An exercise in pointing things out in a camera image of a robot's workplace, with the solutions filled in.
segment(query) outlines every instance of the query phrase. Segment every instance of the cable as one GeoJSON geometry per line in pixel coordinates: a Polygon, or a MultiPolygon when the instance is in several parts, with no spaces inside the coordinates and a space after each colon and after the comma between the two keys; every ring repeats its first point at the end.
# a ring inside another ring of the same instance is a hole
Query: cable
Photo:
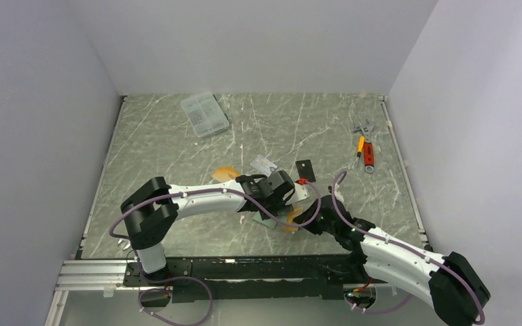
{"type": "Polygon", "coordinates": [[[125,256],[125,263],[127,265],[129,265],[129,255],[134,252],[135,250],[134,249],[131,249],[128,253],[127,253],[127,256],[125,256]]]}
{"type": "Polygon", "coordinates": [[[365,291],[365,289],[367,289],[367,287],[369,286],[369,284],[371,284],[371,282],[373,281],[373,278],[369,278],[369,280],[367,281],[367,283],[365,283],[365,285],[363,287],[357,287],[353,290],[353,292],[363,292],[365,291]]]}
{"type": "Polygon", "coordinates": [[[318,267],[323,267],[326,270],[329,270],[329,271],[331,271],[333,273],[336,273],[336,274],[349,274],[349,272],[343,272],[343,271],[340,271],[340,270],[334,270],[333,268],[331,268],[329,266],[325,266],[325,265],[318,265],[318,267]]]}
{"type": "MultiPolygon", "coordinates": [[[[393,308],[389,308],[389,309],[385,309],[385,310],[367,310],[367,309],[360,308],[357,306],[355,308],[360,309],[361,312],[363,312],[364,314],[389,314],[390,312],[395,312],[395,311],[401,309],[412,298],[413,298],[413,295],[410,294],[405,299],[403,299],[403,301],[401,301],[401,303],[398,304],[397,306],[394,306],[393,308]]],[[[345,297],[345,302],[347,302],[353,308],[353,304],[349,301],[349,299],[347,299],[347,297],[345,297]]]]}
{"type": "MultiPolygon", "coordinates": [[[[343,179],[345,178],[346,175],[347,175],[347,170],[342,170],[341,172],[337,173],[337,175],[335,176],[335,179],[333,180],[333,185],[332,185],[332,193],[333,194],[335,193],[336,186],[340,185],[341,182],[343,182],[343,179]]],[[[355,229],[356,231],[358,231],[359,233],[361,233],[363,235],[370,236],[370,237],[375,238],[377,240],[385,241],[384,237],[378,236],[376,234],[367,232],[367,231],[362,230],[362,229],[359,229],[356,226],[354,226],[353,224],[351,224],[351,222],[347,221],[345,219],[345,217],[343,216],[343,214],[341,213],[341,211],[339,210],[339,207],[337,207],[337,201],[336,200],[333,200],[333,207],[335,208],[335,211],[337,212],[337,215],[341,218],[341,220],[345,224],[347,224],[350,228],[355,229]]],[[[403,249],[413,253],[414,255],[416,255],[416,256],[418,256],[418,257],[420,257],[422,259],[425,259],[425,255],[424,254],[418,252],[417,250],[415,250],[414,248],[410,247],[407,244],[403,244],[401,242],[397,242],[397,241],[392,240],[392,239],[389,239],[388,242],[391,243],[392,245],[396,245],[396,246],[398,246],[400,248],[403,248],[403,249]]],[[[481,306],[481,303],[479,302],[479,299],[477,298],[477,295],[475,294],[473,289],[471,289],[471,286],[469,286],[469,284],[461,276],[459,276],[458,273],[452,271],[452,269],[450,269],[449,267],[443,265],[439,261],[436,261],[435,259],[429,257],[429,262],[431,264],[434,264],[434,265],[438,266],[439,268],[442,268],[444,271],[446,271],[449,274],[451,274],[451,276],[453,276],[456,280],[459,281],[459,283],[461,283],[461,285],[463,285],[465,290],[467,290],[467,292],[469,293],[469,296],[471,296],[471,298],[473,299],[473,302],[475,303],[475,306],[477,307],[477,311],[479,313],[479,320],[475,321],[474,324],[475,325],[483,325],[483,323],[485,323],[485,313],[483,312],[483,307],[481,306]]],[[[403,307],[405,305],[405,303],[408,302],[410,299],[411,299],[410,297],[407,297],[405,300],[403,300],[403,302],[401,304],[398,304],[396,307],[393,307],[393,308],[388,309],[388,310],[382,310],[382,311],[379,311],[379,312],[365,311],[365,313],[381,314],[381,313],[393,312],[393,311],[403,307]]]]}
{"type": "MultiPolygon", "coordinates": [[[[125,236],[123,234],[116,234],[115,233],[115,228],[124,219],[129,217],[129,215],[133,214],[133,212],[135,212],[135,211],[137,211],[137,210],[139,210],[139,209],[141,209],[141,208],[143,208],[143,207],[145,207],[147,205],[151,205],[151,204],[153,204],[155,202],[158,202],[158,201],[161,201],[161,200],[170,199],[170,198],[177,198],[177,197],[182,197],[182,196],[206,194],[206,193],[210,193],[210,192],[229,192],[231,194],[236,194],[236,195],[241,196],[241,197],[247,199],[248,201],[252,202],[255,206],[257,206],[257,208],[259,208],[263,213],[267,214],[267,216],[269,216],[271,219],[273,219],[277,223],[283,224],[285,226],[289,226],[291,228],[303,228],[304,226],[309,225],[311,222],[313,222],[313,220],[315,220],[315,218],[319,215],[319,210],[321,209],[321,194],[319,193],[319,190],[311,182],[308,182],[307,184],[309,184],[313,188],[313,190],[315,191],[315,193],[317,195],[317,209],[315,210],[313,216],[311,216],[311,218],[309,220],[307,220],[307,221],[305,221],[305,222],[303,222],[301,224],[287,223],[287,222],[284,222],[284,221],[280,220],[278,217],[274,216],[268,210],[266,210],[257,200],[255,200],[254,198],[252,198],[251,196],[249,196],[249,195],[247,195],[247,194],[245,194],[243,192],[240,192],[240,191],[237,191],[237,190],[233,190],[233,189],[226,189],[226,188],[211,188],[211,189],[193,190],[193,191],[189,191],[189,192],[185,192],[185,193],[177,192],[177,193],[174,193],[174,194],[167,194],[167,195],[157,196],[157,197],[153,197],[153,198],[150,198],[148,200],[145,200],[145,201],[135,205],[131,209],[127,210],[127,212],[123,213],[123,215],[121,215],[121,217],[119,219],[117,219],[115,222],[113,222],[113,224],[109,228],[109,235],[114,237],[114,238],[121,238],[121,239],[130,240],[128,236],[125,236]]],[[[143,270],[143,266],[141,265],[141,261],[137,260],[137,262],[139,264],[139,274],[141,275],[141,277],[143,279],[145,279],[145,281],[147,281],[149,283],[165,283],[165,284],[168,284],[169,282],[172,282],[174,280],[192,280],[192,281],[197,282],[200,285],[202,285],[205,288],[205,291],[207,291],[207,295],[209,296],[209,309],[208,309],[207,313],[205,314],[205,316],[201,320],[199,320],[199,321],[197,321],[197,322],[195,322],[193,324],[179,324],[179,323],[176,323],[174,321],[170,321],[170,320],[168,320],[168,319],[166,319],[166,318],[164,318],[164,317],[162,317],[162,316],[160,316],[158,314],[155,314],[152,311],[147,310],[145,307],[143,307],[143,304],[141,303],[141,298],[146,293],[157,292],[157,291],[167,292],[167,291],[169,291],[167,289],[153,288],[153,289],[148,289],[148,290],[145,290],[145,291],[141,292],[141,294],[139,295],[139,307],[141,307],[140,312],[144,312],[146,314],[149,314],[150,316],[155,317],[155,318],[159,319],[160,321],[162,321],[164,323],[167,323],[167,324],[170,324],[172,326],[197,326],[197,325],[202,324],[204,321],[206,321],[211,316],[211,313],[213,312],[213,295],[211,294],[211,289],[202,280],[199,280],[198,278],[194,278],[194,277],[191,277],[191,276],[176,276],[176,277],[166,278],[164,280],[150,280],[145,275],[145,271],[143,270]]]]}

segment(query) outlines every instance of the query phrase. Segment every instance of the black card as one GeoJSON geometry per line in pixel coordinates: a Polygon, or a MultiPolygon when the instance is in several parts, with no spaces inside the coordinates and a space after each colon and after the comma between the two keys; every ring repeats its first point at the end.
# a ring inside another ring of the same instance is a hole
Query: black card
{"type": "Polygon", "coordinates": [[[301,160],[295,162],[297,166],[297,173],[299,174],[299,179],[307,179],[310,182],[316,182],[315,173],[313,172],[313,165],[311,165],[311,160],[301,160]]]}

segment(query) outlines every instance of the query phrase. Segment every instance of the card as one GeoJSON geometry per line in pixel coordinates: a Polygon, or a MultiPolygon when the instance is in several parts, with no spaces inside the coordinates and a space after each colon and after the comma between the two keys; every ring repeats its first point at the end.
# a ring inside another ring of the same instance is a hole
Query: card
{"type": "Polygon", "coordinates": [[[300,179],[307,179],[310,182],[316,182],[315,173],[313,172],[313,165],[311,165],[311,160],[301,160],[295,162],[297,166],[297,173],[299,174],[300,179]]]}
{"type": "Polygon", "coordinates": [[[257,155],[257,158],[251,162],[251,166],[267,177],[277,170],[277,165],[275,165],[275,163],[267,160],[261,155],[257,155]]]}

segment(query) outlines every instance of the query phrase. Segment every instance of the marble table surface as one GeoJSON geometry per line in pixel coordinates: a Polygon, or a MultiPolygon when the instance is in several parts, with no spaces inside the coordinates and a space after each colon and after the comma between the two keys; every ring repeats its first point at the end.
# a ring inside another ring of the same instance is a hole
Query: marble table surface
{"type": "MultiPolygon", "coordinates": [[[[375,94],[216,94],[230,129],[199,139],[181,109],[190,94],[134,95],[123,103],[101,188],[86,230],[83,258],[119,258],[128,251],[107,233],[120,216],[120,203],[148,179],[170,184],[217,183],[212,173],[232,166],[256,173],[249,163],[267,157],[297,179],[295,161],[310,159],[317,186],[327,193],[334,175],[347,169],[340,186],[353,216],[367,219],[412,245],[419,226],[383,110],[375,94]],[[355,164],[360,134],[353,124],[375,123],[375,172],[355,164]]],[[[312,255],[347,253],[324,234],[269,229],[253,213],[209,213],[175,222],[163,240],[168,256],[312,255]]],[[[121,224],[117,232],[125,233],[121,224]]]]}

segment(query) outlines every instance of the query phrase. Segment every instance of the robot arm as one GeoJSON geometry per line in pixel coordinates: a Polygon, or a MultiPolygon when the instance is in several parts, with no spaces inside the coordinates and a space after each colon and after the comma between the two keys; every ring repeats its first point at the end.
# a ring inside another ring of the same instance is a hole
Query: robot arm
{"type": "MultiPolygon", "coordinates": [[[[273,215],[308,198],[304,186],[294,183],[283,171],[269,177],[240,176],[222,184],[194,187],[168,185],[158,177],[127,198],[121,205],[122,218],[147,277],[167,277],[167,261],[160,242],[175,220],[216,211],[258,211],[243,194],[273,215]],[[160,206],[156,209],[148,202],[160,206]]],[[[303,223],[313,234],[333,235],[343,248],[351,251],[347,269],[352,275],[375,278],[408,291],[435,309],[448,325],[475,322],[480,315],[476,301],[483,307],[490,293],[463,256],[445,256],[412,247],[375,224],[352,217],[333,196],[320,199],[294,221],[303,223]],[[319,218],[308,223],[317,213],[319,218]]]]}
{"type": "MultiPolygon", "coordinates": [[[[383,280],[413,294],[431,306],[448,325],[469,326],[475,322],[479,311],[471,294],[445,270],[449,268],[459,275],[475,293],[481,307],[485,306],[491,294],[465,257],[455,252],[446,256],[406,244],[369,221],[351,217],[334,196],[324,196],[321,203],[319,218],[305,229],[319,235],[327,232],[351,251],[347,260],[350,273],[383,280]],[[350,228],[339,213],[365,234],[350,228]]],[[[315,209],[317,205],[313,203],[294,221],[306,221],[315,209]]]]}

